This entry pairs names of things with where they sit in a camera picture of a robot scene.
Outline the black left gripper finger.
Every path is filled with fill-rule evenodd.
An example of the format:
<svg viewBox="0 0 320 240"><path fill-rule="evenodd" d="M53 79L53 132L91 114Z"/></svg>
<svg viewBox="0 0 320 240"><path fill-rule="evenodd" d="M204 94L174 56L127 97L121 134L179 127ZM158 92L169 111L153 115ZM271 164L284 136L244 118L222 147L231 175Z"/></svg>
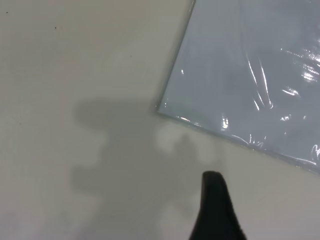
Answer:
<svg viewBox="0 0 320 240"><path fill-rule="evenodd" d="M221 173L202 174L199 213L190 235L191 240L245 240Z"/></svg>

